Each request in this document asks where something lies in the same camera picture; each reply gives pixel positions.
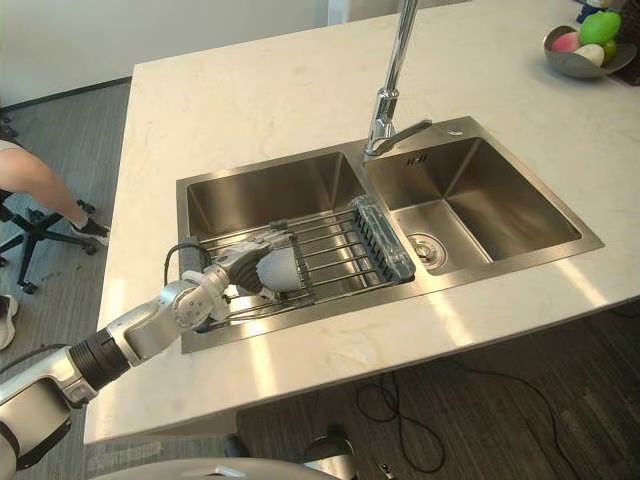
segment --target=person's leg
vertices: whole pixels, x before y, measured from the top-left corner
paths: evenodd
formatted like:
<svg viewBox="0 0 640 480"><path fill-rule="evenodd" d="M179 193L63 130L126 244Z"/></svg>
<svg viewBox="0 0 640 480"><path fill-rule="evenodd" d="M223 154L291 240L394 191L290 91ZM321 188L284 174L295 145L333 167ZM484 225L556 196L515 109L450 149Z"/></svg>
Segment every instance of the person's leg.
<svg viewBox="0 0 640 480"><path fill-rule="evenodd" d="M38 203L82 228L87 215L53 171L38 157L21 148L0 151L0 188L14 193L28 193Z"/></svg>

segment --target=metal bowl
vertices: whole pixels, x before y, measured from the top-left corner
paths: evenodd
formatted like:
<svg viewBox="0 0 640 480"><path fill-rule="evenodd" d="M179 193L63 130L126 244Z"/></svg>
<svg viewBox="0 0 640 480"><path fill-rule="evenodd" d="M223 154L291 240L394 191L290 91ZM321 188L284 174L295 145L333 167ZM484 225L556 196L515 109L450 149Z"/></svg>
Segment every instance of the metal bowl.
<svg viewBox="0 0 640 480"><path fill-rule="evenodd" d="M568 77L599 78L625 67L636 56L638 49L631 43L618 45L618 53L606 67L598 67L591 61L576 53L558 53L551 50L551 45L565 33L575 32L575 28L566 25L553 29L544 39L544 54L551 68Z"/></svg>

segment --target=kitchen island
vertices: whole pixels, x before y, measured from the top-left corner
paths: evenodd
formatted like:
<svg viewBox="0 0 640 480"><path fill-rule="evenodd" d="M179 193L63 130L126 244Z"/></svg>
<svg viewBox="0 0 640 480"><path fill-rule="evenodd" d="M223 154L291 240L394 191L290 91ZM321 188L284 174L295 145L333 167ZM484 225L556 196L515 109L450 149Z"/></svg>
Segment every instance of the kitchen island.
<svg viewBox="0 0 640 480"><path fill-rule="evenodd" d="M640 89L548 69L542 38L576 13L553 0L419 11L395 123L474 117L604 248L189 355L175 342L104 388L88 407L85 442L231 431L234 412L249 405L640 295ZM99 328L160 292L178 241L176 180L366 135L396 23L381 17L136 66Z"/></svg>

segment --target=drain strainer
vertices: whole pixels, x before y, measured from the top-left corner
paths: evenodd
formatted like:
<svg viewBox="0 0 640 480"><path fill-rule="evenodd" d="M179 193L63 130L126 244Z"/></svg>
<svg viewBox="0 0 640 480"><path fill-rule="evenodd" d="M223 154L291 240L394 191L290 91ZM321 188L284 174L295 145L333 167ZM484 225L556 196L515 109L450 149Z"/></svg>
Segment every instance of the drain strainer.
<svg viewBox="0 0 640 480"><path fill-rule="evenodd" d="M407 237L427 270L441 267L447 261L447 251L435 237L426 233L413 233Z"/></svg>

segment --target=green fruit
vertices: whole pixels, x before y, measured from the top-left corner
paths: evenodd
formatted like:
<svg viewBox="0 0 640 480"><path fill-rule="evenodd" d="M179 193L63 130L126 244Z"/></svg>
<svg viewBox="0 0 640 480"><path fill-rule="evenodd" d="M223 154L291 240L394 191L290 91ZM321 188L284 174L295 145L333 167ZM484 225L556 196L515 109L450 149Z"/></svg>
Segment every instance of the green fruit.
<svg viewBox="0 0 640 480"><path fill-rule="evenodd" d="M620 30L620 15L615 12L598 12L585 18L580 28L580 42L603 44L614 38Z"/></svg>
<svg viewBox="0 0 640 480"><path fill-rule="evenodd" d="M612 38L600 46L604 49L604 62L602 62L602 65L606 65L613 60L618 53L618 42Z"/></svg>

